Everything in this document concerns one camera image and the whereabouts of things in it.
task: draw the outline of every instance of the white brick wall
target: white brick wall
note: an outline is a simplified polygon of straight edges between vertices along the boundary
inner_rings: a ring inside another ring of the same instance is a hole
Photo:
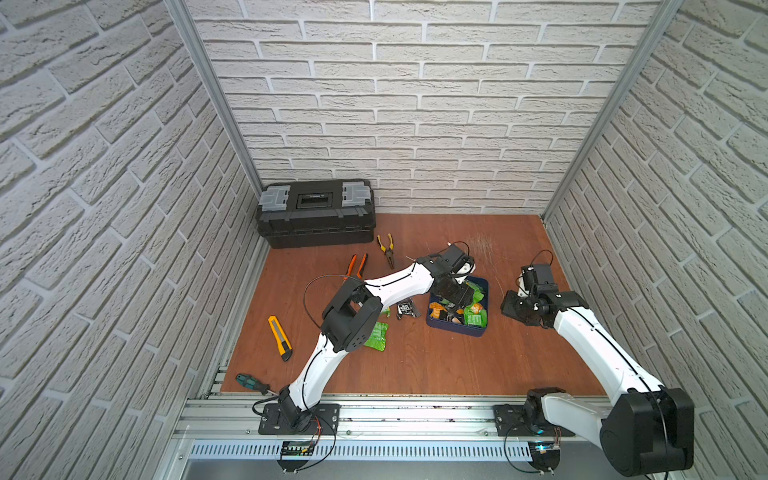
[[[0,25],[0,478],[151,478],[256,197],[163,2]]]
[[[548,225],[574,289],[694,399],[686,478],[768,475],[767,35],[765,3],[686,0]]]
[[[540,213],[657,5],[187,3],[267,183],[363,176],[379,212],[436,213]]]

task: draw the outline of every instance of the toolbox handle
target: toolbox handle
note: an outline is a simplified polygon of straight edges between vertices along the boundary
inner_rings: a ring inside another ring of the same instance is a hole
[[[299,194],[296,200],[296,208],[323,208],[330,207],[333,202],[333,194],[330,192],[320,194]]]

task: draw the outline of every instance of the pliers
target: pliers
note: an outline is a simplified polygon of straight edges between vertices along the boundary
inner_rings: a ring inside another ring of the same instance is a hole
[[[376,235],[376,239],[379,241],[379,248],[382,249],[382,252],[384,252],[384,255],[386,255],[386,261],[387,263],[389,263],[389,268],[394,270],[395,269],[395,251],[393,250],[393,248],[395,248],[395,244],[392,241],[392,234],[388,233],[387,235],[389,235],[389,248],[384,247],[384,245],[382,245],[381,235]]]
[[[352,269],[355,266],[355,261],[357,260],[357,255],[352,255],[352,259],[349,261],[349,266],[346,268],[346,275],[352,276]],[[366,268],[366,261],[368,260],[368,254],[364,253],[362,255],[362,259],[360,260],[360,267],[357,269],[357,273],[355,276],[362,280],[362,269]]]

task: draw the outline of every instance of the yellow pliers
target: yellow pliers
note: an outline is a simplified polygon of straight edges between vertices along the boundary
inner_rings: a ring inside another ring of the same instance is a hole
[[[389,268],[392,270],[395,269],[395,251],[393,250],[395,248],[395,243],[392,241],[392,234],[388,233],[389,236],[389,248],[384,247],[382,244],[382,238],[381,235],[376,235],[376,239],[379,241],[379,248],[382,249],[382,252],[386,255],[386,261],[389,263]]]

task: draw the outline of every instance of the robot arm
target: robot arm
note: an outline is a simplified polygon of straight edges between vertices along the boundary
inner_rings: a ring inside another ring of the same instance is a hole
[[[613,408],[599,408],[561,389],[535,389],[525,404],[526,426],[539,433],[559,425],[603,449],[622,475],[683,470],[693,464],[694,404],[667,389],[627,353],[576,292],[561,292],[546,264],[522,269],[518,292],[502,313],[528,326],[554,329],[598,378]]]
[[[280,411],[301,429],[342,359],[363,346],[382,310],[410,296],[433,292],[462,305],[474,290],[464,285],[475,261],[456,245],[416,259],[404,270],[365,282],[349,278],[323,311],[317,345],[299,377],[280,391]]]

